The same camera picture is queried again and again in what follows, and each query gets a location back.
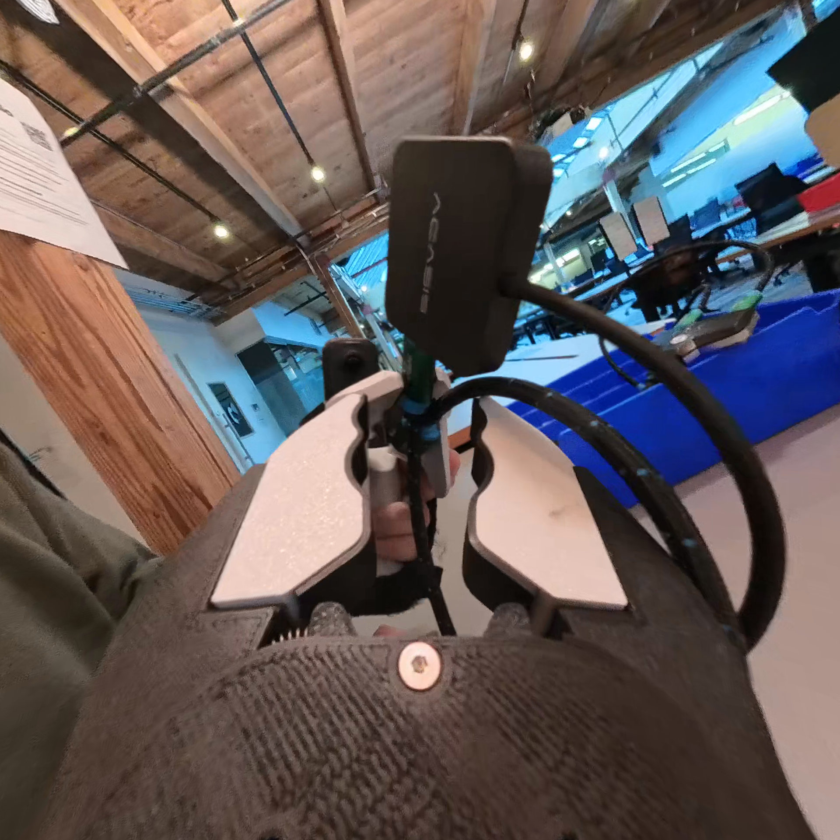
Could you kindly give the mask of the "white paper notice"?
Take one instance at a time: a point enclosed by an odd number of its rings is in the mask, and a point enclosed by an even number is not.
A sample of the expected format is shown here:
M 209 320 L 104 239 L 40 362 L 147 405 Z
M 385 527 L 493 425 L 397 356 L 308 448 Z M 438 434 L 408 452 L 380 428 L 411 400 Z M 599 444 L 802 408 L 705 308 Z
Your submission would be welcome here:
M 1 82 L 1 229 L 127 269 L 56 136 Z

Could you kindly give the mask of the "red plastic bin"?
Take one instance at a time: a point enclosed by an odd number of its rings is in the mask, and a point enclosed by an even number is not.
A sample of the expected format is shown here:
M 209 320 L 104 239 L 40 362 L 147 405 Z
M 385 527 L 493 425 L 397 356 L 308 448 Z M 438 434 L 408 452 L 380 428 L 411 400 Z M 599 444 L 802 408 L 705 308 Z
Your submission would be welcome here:
M 839 205 L 839 179 L 836 172 L 801 192 L 797 201 L 808 214 L 819 214 Z

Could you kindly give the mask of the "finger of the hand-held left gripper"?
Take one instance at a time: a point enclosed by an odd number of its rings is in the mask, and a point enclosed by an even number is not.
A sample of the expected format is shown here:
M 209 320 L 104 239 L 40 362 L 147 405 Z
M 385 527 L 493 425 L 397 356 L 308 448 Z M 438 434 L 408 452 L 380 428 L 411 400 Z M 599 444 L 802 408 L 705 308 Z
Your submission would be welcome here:
M 446 497 L 455 482 L 449 457 L 452 448 L 448 441 L 451 413 L 452 408 L 449 408 L 434 423 L 423 422 L 419 426 L 422 443 L 421 464 L 435 497 Z
M 363 396 L 370 421 L 381 421 L 403 393 L 403 376 L 395 371 L 378 371 L 363 380 L 343 388 L 325 402 L 330 409 L 346 396 Z

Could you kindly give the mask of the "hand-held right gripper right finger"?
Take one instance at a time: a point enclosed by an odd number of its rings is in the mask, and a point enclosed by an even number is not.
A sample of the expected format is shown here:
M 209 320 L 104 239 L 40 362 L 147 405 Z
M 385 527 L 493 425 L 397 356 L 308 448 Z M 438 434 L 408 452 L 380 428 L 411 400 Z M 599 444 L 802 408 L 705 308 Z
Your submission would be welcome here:
M 491 397 L 474 401 L 476 493 L 463 578 L 491 611 L 524 606 L 533 621 L 561 607 L 622 612 L 629 601 L 574 466 L 553 442 Z

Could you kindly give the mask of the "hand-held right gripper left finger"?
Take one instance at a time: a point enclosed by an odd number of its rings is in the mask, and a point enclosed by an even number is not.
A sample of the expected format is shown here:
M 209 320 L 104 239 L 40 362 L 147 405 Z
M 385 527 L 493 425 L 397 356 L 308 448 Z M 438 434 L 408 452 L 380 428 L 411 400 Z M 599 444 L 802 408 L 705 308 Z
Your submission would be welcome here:
M 276 606 L 319 586 L 353 605 L 372 593 L 369 432 L 368 399 L 352 393 L 269 457 L 217 577 L 212 607 Z

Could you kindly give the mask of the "wooden pillar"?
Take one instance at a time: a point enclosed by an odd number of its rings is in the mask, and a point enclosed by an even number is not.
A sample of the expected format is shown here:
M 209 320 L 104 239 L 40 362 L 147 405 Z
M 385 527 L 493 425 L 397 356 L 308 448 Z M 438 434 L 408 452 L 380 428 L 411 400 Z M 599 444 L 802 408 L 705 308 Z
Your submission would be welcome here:
M 1 234 L 2 335 L 144 541 L 169 554 L 240 473 L 112 268 Z

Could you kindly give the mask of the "person's left hand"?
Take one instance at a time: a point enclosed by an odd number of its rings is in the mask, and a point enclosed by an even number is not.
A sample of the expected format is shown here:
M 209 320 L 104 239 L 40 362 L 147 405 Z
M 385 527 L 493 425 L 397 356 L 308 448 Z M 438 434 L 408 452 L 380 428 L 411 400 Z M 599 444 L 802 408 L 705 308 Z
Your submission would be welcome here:
M 408 502 L 405 500 L 403 461 L 386 450 L 373 455 L 372 530 L 376 576 L 385 578 L 417 559 L 417 546 Z

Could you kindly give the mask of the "black ceiling track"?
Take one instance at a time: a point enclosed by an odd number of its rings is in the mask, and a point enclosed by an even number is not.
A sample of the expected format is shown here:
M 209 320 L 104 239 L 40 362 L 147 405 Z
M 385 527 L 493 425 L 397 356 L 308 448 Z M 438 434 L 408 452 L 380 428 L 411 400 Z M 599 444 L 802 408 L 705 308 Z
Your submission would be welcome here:
M 64 134 L 62 134 L 62 138 L 60 141 L 61 145 L 65 145 L 65 140 L 72 140 L 75 138 L 76 134 L 78 133 L 77 130 L 81 126 L 82 122 L 82 119 L 78 114 L 69 109 L 67 105 L 59 101 L 52 94 L 50 94 L 41 86 L 36 84 L 34 81 L 30 80 L 22 71 L 13 67 L 4 59 L 1 59 L 1 68 L 4 76 L 8 77 L 8 79 L 10 79 L 14 84 L 21 87 L 24 91 L 34 94 L 35 97 L 41 102 L 43 102 L 48 108 L 52 109 L 52 111 L 58 113 L 63 118 L 70 121 L 69 129 L 65 131 Z M 186 204 L 188 204 L 191 208 L 197 210 L 200 214 L 204 215 L 210 220 L 210 223 L 212 225 L 221 225 L 223 227 L 226 226 L 226 224 L 220 217 L 218 217 L 204 205 L 199 203 L 193 196 L 184 192 L 183 189 L 174 184 L 168 178 L 164 177 L 153 167 L 143 162 L 132 152 L 128 151 L 123 145 L 118 143 L 116 140 L 111 139 L 109 136 L 99 131 L 98 129 L 94 129 L 93 131 L 91 131 L 90 136 L 97 140 L 100 144 L 109 148 L 110 151 L 117 154 L 124 161 L 131 164 L 142 174 L 150 177 L 154 182 L 156 182 L 159 186 L 163 187 L 167 192 L 172 193 L 177 198 L 181 199 Z
M 291 117 L 285 102 L 282 100 L 282 98 L 279 94 L 279 91 L 278 91 L 274 81 L 272 80 L 272 78 L 271 78 L 271 76 L 268 72 L 268 69 L 266 68 L 266 66 L 264 64 L 264 61 L 263 61 L 261 55 L 259 54 L 259 52 L 258 52 L 255 44 L 253 43 L 252 39 L 250 38 L 248 32 L 243 30 L 242 33 L 240 34 L 240 38 L 243 41 L 255 68 L 257 69 L 257 71 L 258 71 L 259 75 L 261 76 L 262 80 L 265 82 L 266 87 L 269 91 L 269 94 L 272 97 L 272 99 L 273 99 L 274 103 L 276 104 L 277 108 L 279 109 L 282 118 L 285 120 L 285 122 L 288 126 L 288 129 L 290 130 L 290 132 L 292 134 L 292 138 L 294 139 L 294 141 L 296 141 L 298 148 L 300 149 L 300 151 L 304 155 L 304 157 L 305 157 L 305 159 L 308 163 L 308 166 L 311 167 L 312 164 L 318 164 L 314 160 L 314 158 L 313 158 L 312 154 L 310 153 L 305 141 L 303 140 L 303 138 L 302 138 L 302 136 L 301 136 L 301 134 L 298 130 L 297 125 L 294 123 L 294 120 Z

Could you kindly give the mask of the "black monitor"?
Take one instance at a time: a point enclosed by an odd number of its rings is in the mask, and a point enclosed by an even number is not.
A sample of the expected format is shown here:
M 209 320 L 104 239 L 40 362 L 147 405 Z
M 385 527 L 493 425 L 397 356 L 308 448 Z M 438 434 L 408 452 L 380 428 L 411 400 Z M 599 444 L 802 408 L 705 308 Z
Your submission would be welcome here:
M 839 93 L 839 9 L 819 22 L 766 72 L 807 113 L 834 99 Z

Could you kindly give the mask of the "small black usb hub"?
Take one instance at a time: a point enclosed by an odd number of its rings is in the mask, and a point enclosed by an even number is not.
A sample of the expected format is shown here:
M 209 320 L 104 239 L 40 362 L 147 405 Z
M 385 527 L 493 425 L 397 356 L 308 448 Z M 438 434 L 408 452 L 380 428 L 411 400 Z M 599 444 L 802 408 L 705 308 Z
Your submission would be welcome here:
M 395 148 L 385 313 L 457 377 L 509 352 L 553 185 L 550 153 L 503 137 L 412 136 Z

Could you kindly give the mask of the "black office chair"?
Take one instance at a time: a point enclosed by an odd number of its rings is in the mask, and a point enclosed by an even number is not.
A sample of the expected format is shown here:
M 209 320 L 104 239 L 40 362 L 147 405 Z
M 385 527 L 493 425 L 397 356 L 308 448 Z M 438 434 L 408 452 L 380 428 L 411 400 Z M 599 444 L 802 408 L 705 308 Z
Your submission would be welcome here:
M 785 174 L 773 162 L 736 183 L 735 189 L 755 219 L 757 235 L 764 235 L 803 212 L 798 196 L 808 186 L 801 177 Z

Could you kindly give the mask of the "blue plastic bin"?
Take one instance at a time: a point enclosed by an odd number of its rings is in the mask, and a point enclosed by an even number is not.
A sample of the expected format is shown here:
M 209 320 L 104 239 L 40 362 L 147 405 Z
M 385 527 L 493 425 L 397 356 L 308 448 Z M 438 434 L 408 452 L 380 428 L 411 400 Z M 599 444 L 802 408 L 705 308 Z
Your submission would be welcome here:
M 751 444 L 838 404 L 838 302 L 834 289 L 764 303 L 746 343 L 704 353 L 690 364 Z M 662 385 L 635 391 L 603 359 L 548 387 L 605 419 L 671 486 L 721 460 L 697 420 Z

